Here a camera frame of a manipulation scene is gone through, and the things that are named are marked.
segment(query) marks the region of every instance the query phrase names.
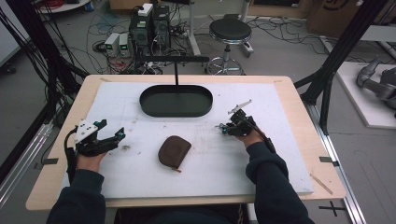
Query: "power supply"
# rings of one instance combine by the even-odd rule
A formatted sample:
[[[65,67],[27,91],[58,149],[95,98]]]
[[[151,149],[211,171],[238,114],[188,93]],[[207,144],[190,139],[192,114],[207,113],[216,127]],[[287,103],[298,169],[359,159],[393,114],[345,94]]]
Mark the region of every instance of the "power supply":
[[[121,57],[131,57],[131,44],[128,34],[120,34]]]
[[[109,57],[117,57],[120,53],[120,34],[111,34],[105,42],[105,47]]]

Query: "stool leg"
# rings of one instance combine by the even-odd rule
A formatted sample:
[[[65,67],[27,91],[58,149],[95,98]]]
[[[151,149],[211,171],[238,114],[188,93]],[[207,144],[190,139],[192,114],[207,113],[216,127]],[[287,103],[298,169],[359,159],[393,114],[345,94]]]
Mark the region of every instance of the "stool leg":
[[[230,51],[230,45],[227,44],[223,56],[214,58],[207,64],[206,72],[213,75],[230,75],[229,71],[239,71],[238,75],[241,75],[243,73],[242,66],[236,60],[230,58]],[[236,67],[228,67],[229,63],[234,63]]]

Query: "wooden table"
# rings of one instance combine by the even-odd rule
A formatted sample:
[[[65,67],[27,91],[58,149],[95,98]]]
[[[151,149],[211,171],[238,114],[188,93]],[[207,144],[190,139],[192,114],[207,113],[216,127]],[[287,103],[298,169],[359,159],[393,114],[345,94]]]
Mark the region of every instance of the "wooden table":
[[[174,76],[89,76],[78,93],[64,126],[56,139],[49,158],[59,158],[57,164],[45,165],[27,200],[29,210],[49,210],[55,204],[61,181],[64,178],[66,157],[64,139],[67,133],[85,119],[102,82],[173,82]],[[179,83],[273,83],[290,123],[291,130],[301,150],[306,169],[311,176],[315,192],[300,196],[302,200],[342,199],[346,191],[332,163],[321,162],[328,157],[300,96],[289,77],[266,76],[179,76]],[[107,207],[154,206],[208,203],[253,203],[253,197],[221,196],[193,198],[153,198],[106,200]]]

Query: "person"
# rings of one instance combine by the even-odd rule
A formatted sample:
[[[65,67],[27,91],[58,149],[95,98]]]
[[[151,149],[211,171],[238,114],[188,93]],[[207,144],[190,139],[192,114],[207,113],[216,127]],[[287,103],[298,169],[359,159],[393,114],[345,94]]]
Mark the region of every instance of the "person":
[[[256,131],[236,137],[249,154],[247,177],[256,185],[255,212],[259,223],[314,223],[288,179],[286,163],[271,153]],[[102,158],[78,155],[75,178],[62,190],[49,212],[47,223],[105,223],[106,204],[101,194],[104,177],[99,167]],[[210,211],[188,210],[157,214],[145,223],[230,223]]]

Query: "hand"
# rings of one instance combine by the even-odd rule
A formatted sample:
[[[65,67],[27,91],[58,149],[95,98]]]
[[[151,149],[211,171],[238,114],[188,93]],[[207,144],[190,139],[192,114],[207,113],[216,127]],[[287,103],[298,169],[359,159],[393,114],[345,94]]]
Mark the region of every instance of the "hand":
[[[78,154],[77,157],[77,169],[78,170],[90,170],[96,173],[99,172],[100,162],[106,153],[99,154],[95,157],[86,157]]]
[[[245,136],[236,136],[236,138],[243,142],[245,147],[249,147],[253,143],[263,142],[264,139],[260,136],[260,134],[256,130],[252,130],[250,134]]]

